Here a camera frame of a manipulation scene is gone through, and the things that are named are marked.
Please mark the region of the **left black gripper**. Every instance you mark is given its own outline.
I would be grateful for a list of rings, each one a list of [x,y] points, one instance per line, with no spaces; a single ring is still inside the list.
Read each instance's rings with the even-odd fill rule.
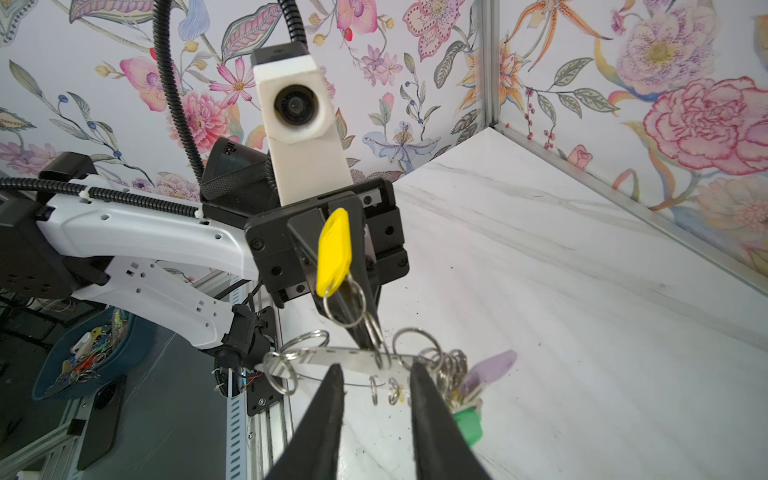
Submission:
[[[391,181],[374,178],[251,217],[244,234],[279,306],[311,293],[319,313],[363,350],[381,286],[409,272]]]

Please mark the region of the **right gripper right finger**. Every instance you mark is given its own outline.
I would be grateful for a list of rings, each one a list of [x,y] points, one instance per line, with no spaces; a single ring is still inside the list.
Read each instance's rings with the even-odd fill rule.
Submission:
[[[490,479],[422,363],[411,367],[410,392],[416,478]]]

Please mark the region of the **yellow key tag front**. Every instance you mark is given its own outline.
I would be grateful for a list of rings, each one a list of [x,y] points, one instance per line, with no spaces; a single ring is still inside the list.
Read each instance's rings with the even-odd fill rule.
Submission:
[[[325,222],[318,241],[316,293],[330,298],[350,273],[352,244],[349,213],[335,209]]]

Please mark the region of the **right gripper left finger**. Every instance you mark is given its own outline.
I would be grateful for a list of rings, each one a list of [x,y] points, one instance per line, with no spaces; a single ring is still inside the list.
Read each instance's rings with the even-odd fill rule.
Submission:
[[[344,396],[342,368],[333,364],[267,480],[337,477]]]

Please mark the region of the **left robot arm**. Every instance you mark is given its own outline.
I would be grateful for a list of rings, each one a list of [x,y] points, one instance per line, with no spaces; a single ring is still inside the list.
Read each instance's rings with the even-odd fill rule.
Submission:
[[[1,207],[4,289],[126,310],[224,369],[266,365],[273,351],[252,306],[216,300],[163,263],[209,267],[255,281],[278,305],[310,295],[378,369],[391,365],[377,307],[408,257],[388,180],[355,184],[343,158],[313,167],[228,144],[193,203],[112,185],[84,155],[59,163],[44,178],[1,182],[10,193]]]

